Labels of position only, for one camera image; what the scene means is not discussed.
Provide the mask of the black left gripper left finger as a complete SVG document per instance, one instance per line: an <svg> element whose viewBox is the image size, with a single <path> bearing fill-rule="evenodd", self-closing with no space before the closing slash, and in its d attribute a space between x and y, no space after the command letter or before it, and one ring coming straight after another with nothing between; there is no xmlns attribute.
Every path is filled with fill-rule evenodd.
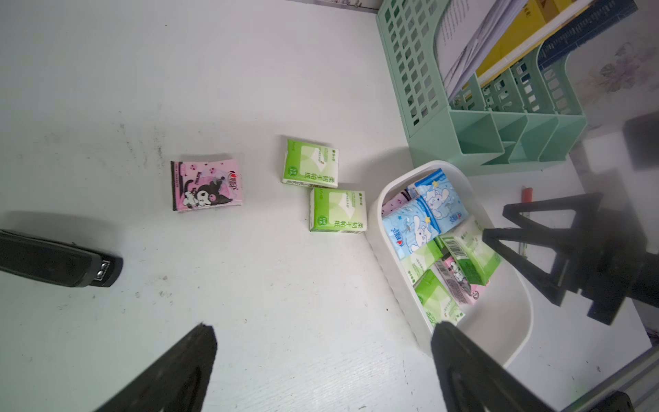
<svg viewBox="0 0 659 412"><path fill-rule="evenodd" d="M99 411L200 411L217 354L214 328L199 324Z"/></svg>

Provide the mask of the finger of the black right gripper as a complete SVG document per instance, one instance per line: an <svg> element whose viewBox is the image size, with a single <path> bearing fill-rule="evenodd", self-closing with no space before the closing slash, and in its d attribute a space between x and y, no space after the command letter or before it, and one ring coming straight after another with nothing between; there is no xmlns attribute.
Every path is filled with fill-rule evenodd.
<svg viewBox="0 0 659 412"><path fill-rule="evenodd" d="M582 257L582 232L571 228L487 228L482 240L511 264L550 303L562 304L566 292L577 293L576 269ZM544 271L506 242L518 242L551 249L555 259L551 271Z"/></svg>
<svg viewBox="0 0 659 412"><path fill-rule="evenodd" d="M593 192L530 203L508 204L503 209L503 216L520 228L544 230L548 227L532 220L528 214L571 210L575 213L571 228L588 229L595 224L602 199L601 193Z"/></svg>

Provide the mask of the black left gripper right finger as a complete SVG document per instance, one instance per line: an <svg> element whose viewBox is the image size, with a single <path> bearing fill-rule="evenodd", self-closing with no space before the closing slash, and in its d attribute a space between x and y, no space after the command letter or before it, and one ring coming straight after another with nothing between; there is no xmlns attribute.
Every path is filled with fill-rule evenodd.
<svg viewBox="0 0 659 412"><path fill-rule="evenodd" d="M552 410L451 323L436 324L431 350L448 411Z"/></svg>

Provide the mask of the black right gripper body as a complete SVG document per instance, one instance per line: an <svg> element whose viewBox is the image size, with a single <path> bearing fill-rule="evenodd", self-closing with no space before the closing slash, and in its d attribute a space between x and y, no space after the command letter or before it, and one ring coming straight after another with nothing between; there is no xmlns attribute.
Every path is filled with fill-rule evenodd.
<svg viewBox="0 0 659 412"><path fill-rule="evenodd" d="M658 306L658 254L629 210L599 209L578 230L559 286L591 301L587 316L611 325L627 298Z"/></svg>

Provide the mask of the pink tissue pack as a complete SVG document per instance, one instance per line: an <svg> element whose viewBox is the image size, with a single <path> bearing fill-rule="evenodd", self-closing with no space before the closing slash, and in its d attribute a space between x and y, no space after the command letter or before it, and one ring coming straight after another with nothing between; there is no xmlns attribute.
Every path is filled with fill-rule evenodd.
<svg viewBox="0 0 659 412"><path fill-rule="evenodd" d="M475 305L486 289L482 285L472 285L453 257L439 259L432 270L458 305Z"/></svg>
<svg viewBox="0 0 659 412"><path fill-rule="evenodd" d="M406 190L403 190L396 194L391 200L386 201L381 207L381 216L389 216L392 212L404 206L410 201L411 197Z"/></svg>
<svg viewBox="0 0 659 412"><path fill-rule="evenodd" d="M221 161L171 161L173 211L242 206L240 164Z"/></svg>

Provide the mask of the light blue tissue pack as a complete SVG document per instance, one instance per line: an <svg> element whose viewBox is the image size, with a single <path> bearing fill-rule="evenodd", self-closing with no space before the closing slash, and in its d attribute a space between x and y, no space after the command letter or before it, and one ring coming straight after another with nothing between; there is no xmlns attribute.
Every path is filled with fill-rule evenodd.
<svg viewBox="0 0 659 412"><path fill-rule="evenodd" d="M383 218L384 229L400 260L439 236L432 211L420 198L412 199Z"/></svg>
<svg viewBox="0 0 659 412"><path fill-rule="evenodd" d="M446 174L438 169L407 187L413 198L421 198L429 207L439 233L448 233L470 217L461 198Z"/></svg>

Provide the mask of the pink tissue pack top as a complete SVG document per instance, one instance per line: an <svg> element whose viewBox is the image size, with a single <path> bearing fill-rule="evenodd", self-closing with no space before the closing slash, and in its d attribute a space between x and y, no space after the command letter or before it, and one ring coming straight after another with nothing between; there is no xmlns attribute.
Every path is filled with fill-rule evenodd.
<svg viewBox="0 0 659 412"><path fill-rule="evenodd" d="M240 164L221 161L171 161L173 211L242 206Z"/></svg>

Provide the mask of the green tissue pack top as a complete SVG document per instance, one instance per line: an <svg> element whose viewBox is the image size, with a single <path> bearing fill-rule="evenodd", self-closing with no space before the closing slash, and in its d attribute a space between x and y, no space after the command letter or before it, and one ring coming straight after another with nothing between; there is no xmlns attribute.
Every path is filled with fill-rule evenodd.
<svg viewBox="0 0 659 412"><path fill-rule="evenodd" d="M340 152L331 147L288 139L282 182L336 189Z"/></svg>

